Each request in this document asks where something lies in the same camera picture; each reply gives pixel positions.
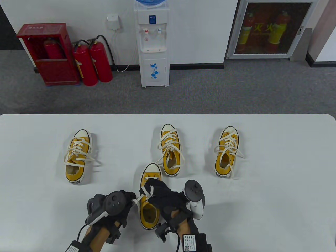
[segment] blue flower decal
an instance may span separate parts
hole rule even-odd
[[[159,72],[156,71],[158,69],[158,67],[156,66],[156,63],[151,64],[151,68],[152,68],[152,73],[151,73],[152,79],[157,79],[156,75],[159,74]]]

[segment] water dispenser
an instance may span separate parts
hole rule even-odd
[[[134,14],[141,84],[143,87],[168,86],[168,2],[167,0],[139,1],[134,0]]]

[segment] dispenser cabinet door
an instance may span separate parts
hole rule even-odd
[[[148,82],[166,82],[167,62],[165,58],[144,59],[144,73]]]

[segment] red fire extinguisher cabinet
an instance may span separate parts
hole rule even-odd
[[[72,44],[65,23],[24,24],[17,34],[22,38],[46,85],[74,85],[80,77],[72,55]],[[62,58],[50,58],[46,41],[52,41]]]

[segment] yellow sneaker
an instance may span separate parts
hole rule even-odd
[[[168,176],[176,176],[180,172],[180,167],[184,162],[182,146],[176,129],[170,124],[163,126],[160,134],[158,149],[162,150],[163,168]]]
[[[215,148],[217,153],[217,159],[215,164],[215,172],[220,177],[233,178],[233,167],[235,164],[236,153],[239,152],[243,157],[242,153],[238,150],[239,146],[239,135],[235,127],[228,126],[222,131],[219,138],[219,145]]]
[[[156,163],[151,163],[144,169],[140,181],[140,188],[142,188],[146,195],[141,195],[140,198],[136,200],[138,202],[136,203],[139,208],[141,225],[147,230],[154,229],[159,223],[160,217],[159,210],[147,201],[153,194],[152,191],[147,192],[144,187],[150,178],[159,179],[160,181],[162,179],[160,167]]]
[[[64,156],[66,178],[70,183],[78,184],[84,178],[87,161],[93,161],[89,153],[92,151],[90,132],[81,129],[71,139],[69,148]]]

